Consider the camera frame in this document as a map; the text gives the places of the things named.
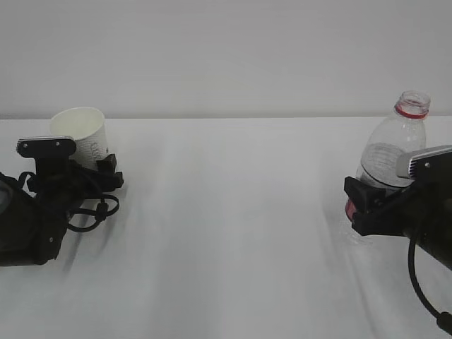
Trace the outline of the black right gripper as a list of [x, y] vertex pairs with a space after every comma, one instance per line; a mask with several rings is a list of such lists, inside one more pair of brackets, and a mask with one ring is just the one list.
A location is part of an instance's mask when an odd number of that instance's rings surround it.
[[421, 227], [428, 240], [451, 239], [451, 181], [415, 181], [389, 196], [386, 190], [346, 177], [345, 214], [365, 236], [409, 237]]

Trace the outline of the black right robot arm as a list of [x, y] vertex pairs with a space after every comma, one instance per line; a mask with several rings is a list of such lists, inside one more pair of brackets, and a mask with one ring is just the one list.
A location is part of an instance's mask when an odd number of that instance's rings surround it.
[[355, 207], [352, 229], [359, 235], [411, 238], [421, 227], [416, 244], [451, 268], [451, 185], [413, 182], [391, 195], [386, 190], [346, 177], [344, 191]]

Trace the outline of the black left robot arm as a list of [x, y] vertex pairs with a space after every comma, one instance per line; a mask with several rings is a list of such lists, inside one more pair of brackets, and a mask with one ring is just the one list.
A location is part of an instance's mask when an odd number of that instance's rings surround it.
[[110, 154], [88, 169], [75, 160], [41, 158], [34, 172], [1, 176], [1, 265], [43, 265], [59, 255], [67, 231], [95, 230], [119, 209], [124, 184]]

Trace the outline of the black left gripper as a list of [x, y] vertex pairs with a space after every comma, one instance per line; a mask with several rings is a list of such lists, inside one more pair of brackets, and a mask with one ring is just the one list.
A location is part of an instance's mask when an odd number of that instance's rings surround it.
[[37, 202], [65, 219], [89, 215], [105, 219], [119, 209], [119, 199], [112, 193], [124, 184], [123, 174], [116, 172], [114, 153], [96, 161], [97, 171], [70, 162], [61, 174], [38, 179]]

